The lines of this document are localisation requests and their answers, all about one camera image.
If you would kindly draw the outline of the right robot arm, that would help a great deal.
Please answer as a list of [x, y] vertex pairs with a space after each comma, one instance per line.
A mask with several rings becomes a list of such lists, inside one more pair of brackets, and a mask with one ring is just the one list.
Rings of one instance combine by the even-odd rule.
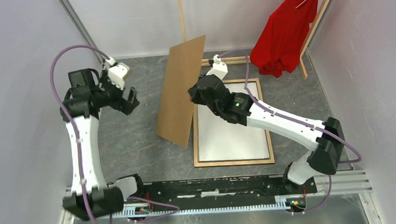
[[231, 124], [264, 129], [304, 146], [308, 151], [288, 165], [282, 179], [287, 193], [297, 193], [307, 180], [318, 174], [334, 175], [344, 149], [341, 123], [332, 117], [310, 120], [280, 109], [244, 92], [232, 92], [215, 75], [203, 75], [188, 89], [192, 103], [204, 105]]

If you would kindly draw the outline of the brown backing board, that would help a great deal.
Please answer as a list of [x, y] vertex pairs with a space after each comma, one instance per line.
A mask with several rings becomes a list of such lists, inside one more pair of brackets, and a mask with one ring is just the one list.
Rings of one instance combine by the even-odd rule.
[[194, 104], [188, 89], [199, 78], [206, 36], [194, 38], [169, 49], [158, 112], [158, 136], [186, 148]]

